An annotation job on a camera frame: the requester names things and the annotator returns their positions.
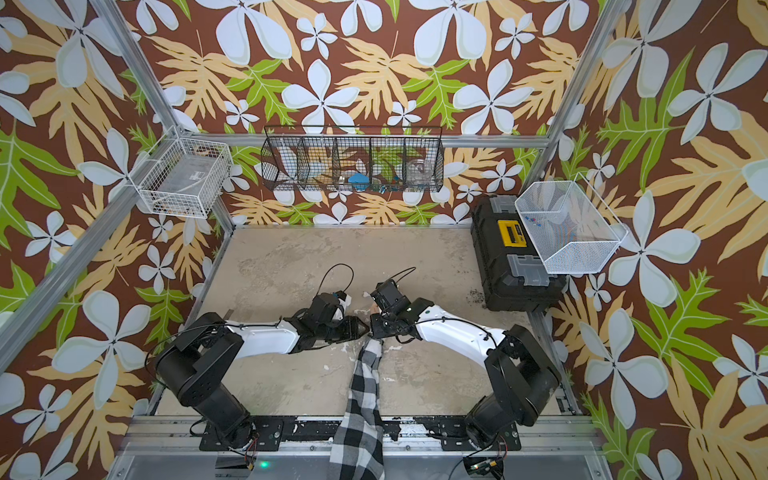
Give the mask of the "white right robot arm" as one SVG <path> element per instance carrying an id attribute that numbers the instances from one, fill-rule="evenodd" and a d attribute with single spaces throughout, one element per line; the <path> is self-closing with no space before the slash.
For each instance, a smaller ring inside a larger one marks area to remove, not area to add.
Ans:
<path id="1" fill-rule="evenodd" d="M 549 356 L 521 325 L 491 328 L 430 300 L 411 301 L 392 279 L 378 283 L 371 297 L 379 309 L 371 316 L 373 337 L 435 343 L 485 368 L 492 393 L 464 418 L 467 437 L 477 449 L 500 440 L 509 443 L 518 425 L 533 426 L 561 383 Z"/>

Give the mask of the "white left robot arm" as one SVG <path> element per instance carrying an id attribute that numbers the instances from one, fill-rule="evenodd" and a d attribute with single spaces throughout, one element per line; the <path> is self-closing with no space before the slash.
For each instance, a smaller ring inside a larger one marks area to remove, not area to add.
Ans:
<path id="1" fill-rule="evenodd" d="M 206 423 L 203 437 L 221 451 L 244 452 L 257 442 L 253 415 L 224 385 L 233 363 L 262 355 L 292 355 L 358 340 L 370 327 L 347 313 L 343 291 L 318 293 L 307 308 L 270 324 L 234 323 L 201 315 L 153 361 L 154 373 L 180 405 Z"/>

